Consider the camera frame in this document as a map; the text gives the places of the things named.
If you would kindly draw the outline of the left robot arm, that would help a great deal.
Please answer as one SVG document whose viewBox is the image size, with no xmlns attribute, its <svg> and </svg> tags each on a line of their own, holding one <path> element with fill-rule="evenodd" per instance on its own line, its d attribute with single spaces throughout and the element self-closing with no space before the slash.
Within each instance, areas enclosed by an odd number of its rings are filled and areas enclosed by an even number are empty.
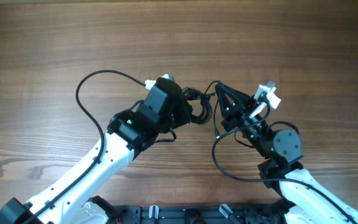
<svg viewBox="0 0 358 224">
<path fill-rule="evenodd" d="M 100 140 L 67 173 L 26 203 L 10 199 L 0 210 L 0 223 L 69 223 L 106 181 L 128 166 L 158 135 L 191 119 L 179 85 L 165 77 L 145 84 L 149 93 L 136 111 L 114 115 Z"/>
</svg>

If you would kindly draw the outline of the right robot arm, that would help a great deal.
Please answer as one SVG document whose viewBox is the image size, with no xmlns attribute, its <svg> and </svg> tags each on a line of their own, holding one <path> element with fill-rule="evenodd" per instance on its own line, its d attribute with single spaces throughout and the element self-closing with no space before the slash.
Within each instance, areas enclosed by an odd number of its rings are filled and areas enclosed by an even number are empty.
<svg viewBox="0 0 358 224">
<path fill-rule="evenodd" d="M 264 158 L 258 166 L 258 182 L 282 198 L 272 213 L 272 222 L 358 223 L 358 211 L 325 189 L 300 163 L 299 129 L 289 122 L 280 130 L 267 124 L 269 113 L 281 102 L 275 90 L 275 83 L 267 82 L 249 96 L 218 83 L 215 91 L 226 133 L 216 140 L 240 132 Z"/>
</svg>

